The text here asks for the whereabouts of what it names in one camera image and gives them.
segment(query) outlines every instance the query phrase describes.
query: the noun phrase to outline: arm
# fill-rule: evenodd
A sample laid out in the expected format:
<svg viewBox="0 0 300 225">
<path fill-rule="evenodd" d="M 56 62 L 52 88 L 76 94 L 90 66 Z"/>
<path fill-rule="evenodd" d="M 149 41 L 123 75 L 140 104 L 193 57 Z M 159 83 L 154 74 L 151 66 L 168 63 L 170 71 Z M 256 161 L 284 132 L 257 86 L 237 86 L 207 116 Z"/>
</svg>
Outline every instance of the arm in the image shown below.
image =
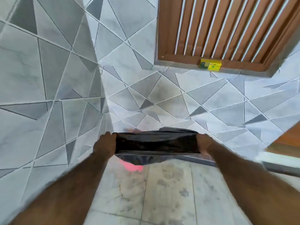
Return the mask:
<svg viewBox="0 0 300 225">
<path fill-rule="evenodd" d="M 299 224 L 300 192 L 207 134 L 197 135 L 197 141 L 200 152 L 216 161 L 230 192 L 253 225 Z"/>
<path fill-rule="evenodd" d="M 109 132 L 100 136 L 87 159 L 48 186 L 10 224 L 82 225 L 107 160 L 115 153 L 115 138 Z"/>
</svg>

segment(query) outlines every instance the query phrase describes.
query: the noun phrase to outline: white marble floor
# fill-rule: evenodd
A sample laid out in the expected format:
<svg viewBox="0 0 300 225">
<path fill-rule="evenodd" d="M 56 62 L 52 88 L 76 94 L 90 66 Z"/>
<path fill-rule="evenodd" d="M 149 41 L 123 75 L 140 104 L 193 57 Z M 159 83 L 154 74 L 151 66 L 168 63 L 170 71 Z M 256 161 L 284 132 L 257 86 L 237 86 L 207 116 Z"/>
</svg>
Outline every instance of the white marble floor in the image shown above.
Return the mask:
<svg viewBox="0 0 300 225">
<path fill-rule="evenodd" d="M 112 157 L 85 225 L 250 225 L 215 167 L 170 160 L 128 172 Z M 300 190 L 300 178 L 278 175 Z"/>
</svg>

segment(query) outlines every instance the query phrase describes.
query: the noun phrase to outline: pink object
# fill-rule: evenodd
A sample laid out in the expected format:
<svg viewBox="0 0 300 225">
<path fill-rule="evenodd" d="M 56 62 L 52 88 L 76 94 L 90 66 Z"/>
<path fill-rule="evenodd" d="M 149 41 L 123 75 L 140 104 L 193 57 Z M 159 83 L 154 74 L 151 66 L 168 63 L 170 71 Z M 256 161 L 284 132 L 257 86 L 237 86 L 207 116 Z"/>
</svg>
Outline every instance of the pink object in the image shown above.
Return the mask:
<svg viewBox="0 0 300 225">
<path fill-rule="evenodd" d="M 139 171 L 139 172 L 142 172 L 144 167 L 141 166 L 141 165 L 133 165 L 132 163 L 129 163 L 129 162 L 125 162 L 123 160 L 120 160 L 120 163 L 122 163 L 125 167 L 126 170 L 128 171 Z"/>
</svg>

